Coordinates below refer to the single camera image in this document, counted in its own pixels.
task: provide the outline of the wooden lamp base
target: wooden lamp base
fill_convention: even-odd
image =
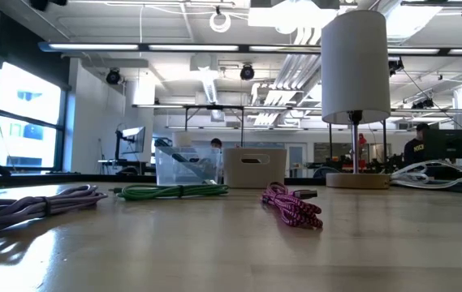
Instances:
[[[327,187],[384,190],[390,187],[387,174],[326,174]]]

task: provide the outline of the green braided cable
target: green braided cable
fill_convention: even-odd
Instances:
[[[193,186],[156,186],[131,185],[117,194],[125,200],[153,200],[164,198],[181,198],[183,196],[225,195],[229,187],[226,185],[193,185]]]

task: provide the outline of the man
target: man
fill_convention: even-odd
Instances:
[[[424,157],[424,132],[427,130],[429,130],[429,125],[424,122],[417,125],[417,137],[407,142],[404,147],[405,165],[426,160]]]
[[[222,149],[222,141],[218,138],[214,138],[211,140],[211,147]]]

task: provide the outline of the ceiling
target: ceiling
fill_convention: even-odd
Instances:
[[[211,7],[161,6],[172,13],[135,6],[107,6],[97,3],[77,3],[69,0],[65,7],[51,5],[45,13],[32,10],[28,0],[0,0],[0,10],[33,30],[48,41],[83,42],[168,42],[168,43],[241,43],[241,44],[291,44],[296,34],[283,35],[274,28],[249,27],[247,20],[231,17],[231,27],[227,32],[213,31],[209,26],[208,14]],[[375,0],[358,0],[359,8],[367,8]],[[398,2],[382,0],[379,7]],[[234,1],[235,8],[223,11],[248,13],[249,0]],[[444,8],[441,14],[461,13],[462,8]],[[435,16],[422,30],[406,40],[402,45],[439,46],[462,45],[462,17],[460,15]],[[203,91],[199,80],[189,79],[189,62],[192,54],[92,54],[90,58],[118,59],[145,58],[162,81],[162,89],[157,95],[164,100],[176,96],[193,96]],[[216,80],[218,91],[250,92],[253,82],[240,80],[240,68],[252,63],[256,79],[275,79],[286,58],[273,54],[216,54],[218,67],[225,68]],[[404,58],[405,70],[421,89],[438,88],[436,102],[442,106],[451,103],[451,88],[460,86],[462,80],[462,58]],[[134,75],[135,70],[126,71]],[[412,97],[420,89],[410,82],[410,78],[399,72],[391,77],[391,103],[398,105],[407,97]]]

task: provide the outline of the workbench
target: workbench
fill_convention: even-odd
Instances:
[[[0,198],[70,186],[1,189]],[[284,225],[259,190],[139,202],[111,194],[16,225],[0,233],[0,291],[462,290],[462,194],[304,188],[317,188],[309,202],[322,208],[322,230]]]

